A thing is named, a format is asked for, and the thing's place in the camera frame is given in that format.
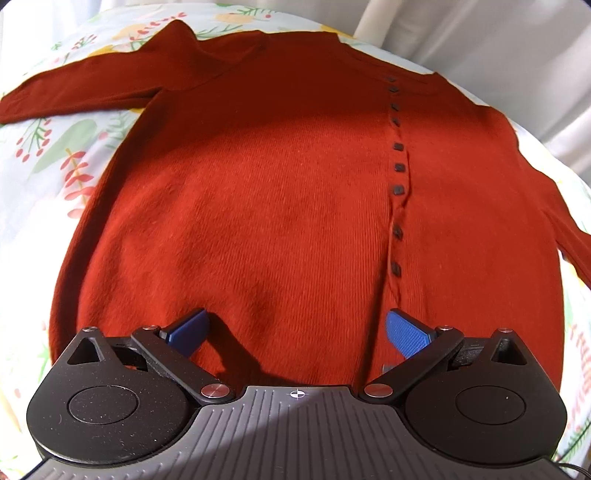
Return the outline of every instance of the white curtain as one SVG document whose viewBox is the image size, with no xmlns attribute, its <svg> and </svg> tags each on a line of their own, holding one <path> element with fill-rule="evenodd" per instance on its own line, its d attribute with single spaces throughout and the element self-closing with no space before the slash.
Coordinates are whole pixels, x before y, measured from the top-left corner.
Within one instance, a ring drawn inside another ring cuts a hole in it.
<svg viewBox="0 0 591 480">
<path fill-rule="evenodd" d="M 52 44 L 99 10 L 170 2 L 12 0 L 0 27 L 0 92 L 6 78 L 26 72 Z M 353 34 L 368 0 L 244 3 Z M 369 21 L 358 31 L 362 39 L 437 70 L 498 108 L 591 184 L 591 7 L 583 0 L 371 3 L 388 14 L 365 17 Z M 383 19 L 388 24 L 391 17 L 391 27 L 381 32 Z"/>
</svg>

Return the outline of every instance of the black cable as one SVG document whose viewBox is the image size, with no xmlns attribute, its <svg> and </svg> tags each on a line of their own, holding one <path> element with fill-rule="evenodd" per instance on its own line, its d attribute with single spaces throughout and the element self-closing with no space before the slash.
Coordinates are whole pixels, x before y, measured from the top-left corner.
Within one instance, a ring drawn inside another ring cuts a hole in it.
<svg viewBox="0 0 591 480">
<path fill-rule="evenodd" d="M 578 465 L 573 465 L 572 463 L 560 463 L 560 462 L 554 462 L 554 464 L 558 465 L 560 468 L 570 468 L 571 470 L 574 470 L 578 473 L 582 473 L 585 476 L 585 478 L 591 479 L 591 473 L 589 473 L 584 468 L 579 467 Z"/>
</svg>

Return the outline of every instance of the silver screw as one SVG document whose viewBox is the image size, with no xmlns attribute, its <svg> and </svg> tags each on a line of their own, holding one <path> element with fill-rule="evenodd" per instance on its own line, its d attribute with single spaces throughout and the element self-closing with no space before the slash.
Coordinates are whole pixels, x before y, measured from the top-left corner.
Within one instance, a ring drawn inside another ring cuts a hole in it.
<svg viewBox="0 0 591 480">
<path fill-rule="evenodd" d="M 373 398 L 389 397 L 394 392 L 390 385 L 386 385 L 383 383 L 370 383 L 369 385 L 366 385 L 363 391 L 366 395 Z"/>
<path fill-rule="evenodd" d="M 207 398 L 223 398 L 230 393 L 230 387 L 223 383 L 211 383 L 201 389 L 201 395 Z"/>
</svg>

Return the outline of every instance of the printed green leaf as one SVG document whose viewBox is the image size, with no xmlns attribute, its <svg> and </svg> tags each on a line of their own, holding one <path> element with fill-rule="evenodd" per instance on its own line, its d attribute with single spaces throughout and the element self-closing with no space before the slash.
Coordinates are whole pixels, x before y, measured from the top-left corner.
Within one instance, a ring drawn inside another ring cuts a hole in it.
<svg viewBox="0 0 591 480">
<path fill-rule="evenodd" d="M 55 163 L 62 158 L 68 156 L 66 148 L 70 152 L 79 150 L 86 151 L 95 139 L 96 122 L 94 120 L 81 120 L 72 125 L 64 134 L 57 140 L 43 156 L 39 159 L 37 164 L 33 167 L 33 173 L 39 173 L 45 170 L 49 165 Z"/>
</svg>

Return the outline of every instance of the ribbed knit fabric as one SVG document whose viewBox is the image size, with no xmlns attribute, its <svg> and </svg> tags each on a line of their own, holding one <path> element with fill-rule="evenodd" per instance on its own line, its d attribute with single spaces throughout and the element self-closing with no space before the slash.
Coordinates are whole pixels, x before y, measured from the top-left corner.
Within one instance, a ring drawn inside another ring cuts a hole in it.
<svg viewBox="0 0 591 480">
<path fill-rule="evenodd" d="M 591 238 L 498 111 L 329 33 L 197 41 L 42 73 L 0 122 L 146 107 L 82 216 L 56 285 L 56 358 L 106 335 L 213 319 L 193 359 L 245 384 L 353 384 L 394 365 L 395 307 L 468 336 L 509 326 L 560 384 L 557 246 L 589 285 Z"/>
</svg>

